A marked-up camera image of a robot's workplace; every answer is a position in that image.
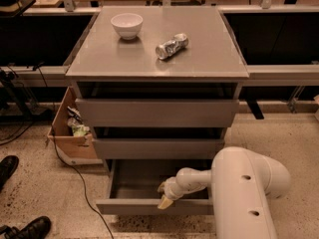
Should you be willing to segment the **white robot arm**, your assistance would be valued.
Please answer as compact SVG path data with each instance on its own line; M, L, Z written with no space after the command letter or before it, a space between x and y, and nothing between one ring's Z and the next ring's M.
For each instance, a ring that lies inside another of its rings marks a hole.
M226 147L211 169L182 168L158 188L159 209L186 194L211 191L216 239L277 239L267 199L289 191L291 176L279 161L243 147Z

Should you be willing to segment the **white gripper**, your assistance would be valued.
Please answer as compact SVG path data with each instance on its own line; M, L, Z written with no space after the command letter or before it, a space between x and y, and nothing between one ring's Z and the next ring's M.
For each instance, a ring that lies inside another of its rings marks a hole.
M173 200L178 200L186 194L198 191L199 183L193 182L196 174L197 171L195 169L182 168L176 176L162 182L158 187L158 192L163 192L158 209L167 209L173 204Z

